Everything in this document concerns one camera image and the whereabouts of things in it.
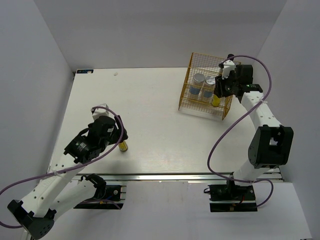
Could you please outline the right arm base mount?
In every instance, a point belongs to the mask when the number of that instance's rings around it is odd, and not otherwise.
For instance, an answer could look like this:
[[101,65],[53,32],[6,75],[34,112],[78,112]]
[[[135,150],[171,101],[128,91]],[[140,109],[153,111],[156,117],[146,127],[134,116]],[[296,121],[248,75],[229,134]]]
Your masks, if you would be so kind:
[[227,180],[225,184],[211,184],[203,190],[209,195],[211,213],[257,212],[256,196],[252,185],[239,186]]

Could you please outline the soy sauce bottle red label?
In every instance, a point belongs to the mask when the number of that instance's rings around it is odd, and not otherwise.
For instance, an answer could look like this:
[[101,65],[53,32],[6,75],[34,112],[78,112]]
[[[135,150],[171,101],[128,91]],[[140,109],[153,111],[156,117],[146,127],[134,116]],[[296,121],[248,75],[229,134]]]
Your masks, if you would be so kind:
[[233,54],[229,54],[228,56],[227,56],[227,60],[234,60],[234,55]]

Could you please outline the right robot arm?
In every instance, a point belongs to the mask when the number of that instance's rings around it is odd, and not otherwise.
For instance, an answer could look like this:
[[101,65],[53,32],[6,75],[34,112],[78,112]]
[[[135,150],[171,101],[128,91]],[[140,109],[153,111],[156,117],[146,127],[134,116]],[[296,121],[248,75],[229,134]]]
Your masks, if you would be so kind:
[[286,165],[289,160],[294,131],[280,123],[270,110],[260,85],[253,83],[253,66],[234,64],[231,60],[220,65],[215,78],[214,94],[219,98],[235,96],[254,125],[255,134],[248,147],[245,163],[231,177],[226,195],[236,200],[270,169]]

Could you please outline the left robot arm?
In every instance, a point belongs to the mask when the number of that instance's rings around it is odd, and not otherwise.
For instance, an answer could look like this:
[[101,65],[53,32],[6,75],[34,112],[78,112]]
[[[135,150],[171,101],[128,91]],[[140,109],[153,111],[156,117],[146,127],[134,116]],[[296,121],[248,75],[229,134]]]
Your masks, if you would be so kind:
[[102,200],[107,196],[106,182],[95,173],[87,175],[74,188],[61,193],[87,163],[97,158],[107,146],[126,140],[120,117],[96,117],[65,147],[51,175],[21,200],[12,200],[7,208],[17,222],[35,240],[43,238],[55,221],[85,200]]

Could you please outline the blue label spice jar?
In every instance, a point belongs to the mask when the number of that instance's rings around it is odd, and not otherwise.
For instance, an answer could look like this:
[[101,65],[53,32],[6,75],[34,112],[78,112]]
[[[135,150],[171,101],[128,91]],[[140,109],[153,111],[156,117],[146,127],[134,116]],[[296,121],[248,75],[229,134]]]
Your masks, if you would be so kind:
[[204,84],[205,81],[205,76],[202,73],[195,73],[193,75],[191,84],[189,86],[189,93],[191,95],[191,97],[197,98],[202,86]]
[[203,88],[202,88],[202,97],[203,98],[210,98],[214,94],[214,89],[216,86],[216,79],[214,76],[207,76],[204,79]]

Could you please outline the small yellow bottle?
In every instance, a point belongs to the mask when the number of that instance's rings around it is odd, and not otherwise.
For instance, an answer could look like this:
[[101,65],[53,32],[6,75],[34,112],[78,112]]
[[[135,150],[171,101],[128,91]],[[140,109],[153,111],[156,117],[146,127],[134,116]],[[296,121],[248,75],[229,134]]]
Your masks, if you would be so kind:
[[216,95],[213,95],[211,105],[216,108],[220,106],[220,103],[221,98],[217,97]]
[[126,143],[126,141],[122,141],[118,144],[118,148],[121,152],[126,152],[128,150],[128,145]]

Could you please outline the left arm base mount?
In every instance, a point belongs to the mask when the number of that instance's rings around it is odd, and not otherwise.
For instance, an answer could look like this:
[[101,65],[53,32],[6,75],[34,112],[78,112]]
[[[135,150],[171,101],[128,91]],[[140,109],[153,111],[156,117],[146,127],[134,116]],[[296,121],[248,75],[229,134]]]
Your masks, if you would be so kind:
[[127,186],[121,183],[102,183],[102,178],[97,175],[84,175],[80,177],[78,183],[90,181],[98,187],[93,197],[88,198],[74,209],[84,210],[121,210],[126,199]]

